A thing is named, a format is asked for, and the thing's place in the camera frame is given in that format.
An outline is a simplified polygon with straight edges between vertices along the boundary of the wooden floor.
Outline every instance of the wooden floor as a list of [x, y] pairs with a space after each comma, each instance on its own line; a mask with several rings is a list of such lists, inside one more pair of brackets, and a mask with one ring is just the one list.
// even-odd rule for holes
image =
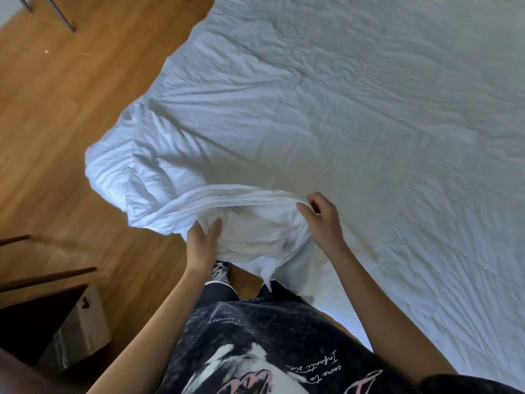
[[[91, 190], [86, 148], [147, 90], [214, 0], [44, 0], [0, 30], [0, 282], [98, 266], [97, 283], [122, 350], [175, 286], [185, 244], [130, 228]], [[241, 297], [259, 280], [235, 271]]]

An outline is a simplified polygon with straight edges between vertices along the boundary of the white bed sheet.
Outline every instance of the white bed sheet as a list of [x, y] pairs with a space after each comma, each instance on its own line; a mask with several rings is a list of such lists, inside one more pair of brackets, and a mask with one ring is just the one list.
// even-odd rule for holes
[[[136, 103], [195, 140], [211, 184], [322, 191], [459, 372], [523, 390], [524, 33], [525, 0], [216, 0]], [[127, 213], [133, 111], [86, 155]], [[314, 266], [313, 304], [362, 337]]]

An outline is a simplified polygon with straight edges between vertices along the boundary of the shoe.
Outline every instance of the shoe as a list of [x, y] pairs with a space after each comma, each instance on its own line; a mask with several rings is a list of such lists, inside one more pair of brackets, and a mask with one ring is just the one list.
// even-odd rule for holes
[[212, 280], [229, 284], [229, 271], [231, 268], [230, 263], [217, 260], [212, 269]]

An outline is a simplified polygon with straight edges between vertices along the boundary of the hand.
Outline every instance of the hand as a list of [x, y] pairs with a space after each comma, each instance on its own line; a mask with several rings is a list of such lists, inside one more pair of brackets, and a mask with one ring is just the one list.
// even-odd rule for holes
[[332, 251], [346, 248], [339, 214], [333, 203], [319, 192], [308, 195], [306, 199], [313, 210], [303, 203], [297, 203], [297, 208], [308, 223], [310, 234], [317, 245], [327, 255]]
[[223, 221], [213, 221], [207, 234], [198, 221], [188, 231], [186, 244], [186, 271], [197, 272], [211, 277], [212, 268], [217, 260], [217, 241], [223, 230]]

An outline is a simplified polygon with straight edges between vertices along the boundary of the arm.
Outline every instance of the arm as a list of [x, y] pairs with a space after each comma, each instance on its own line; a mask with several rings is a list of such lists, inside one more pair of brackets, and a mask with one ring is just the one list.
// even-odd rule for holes
[[312, 237], [330, 259], [376, 355], [413, 384], [439, 373], [456, 374], [417, 326], [388, 298], [359, 263], [343, 239], [336, 207], [324, 196], [308, 196], [312, 211], [297, 207]]
[[158, 387], [173, 347], [211, 279], [221, 224], [219, 218], [215, 220], [207, 235], [197, 221], [193, 224], [188, 231], [186, 270], [179, 283], [88, 394], [146, 394]]

